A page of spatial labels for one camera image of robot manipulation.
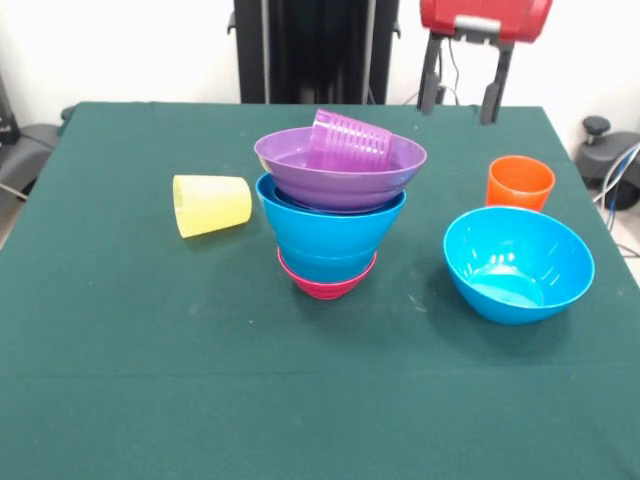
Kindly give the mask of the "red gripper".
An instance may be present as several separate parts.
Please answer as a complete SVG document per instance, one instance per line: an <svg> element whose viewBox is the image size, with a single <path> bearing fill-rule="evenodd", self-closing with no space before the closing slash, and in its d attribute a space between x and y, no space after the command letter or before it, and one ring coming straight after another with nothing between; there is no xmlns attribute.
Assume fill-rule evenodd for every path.
<svg viewBox="0 0 640 480"><path fill-rule="evenodd" d="M417 108L430 115L439 98L440 75L436 71L443 36L479 34L497 37L499 50L494 80L486 87L480 111L482 125L497 121L509 73L514 44L533 43L541 34L551 9L551 0L422 0L422 25L429 29Z"/></svg>

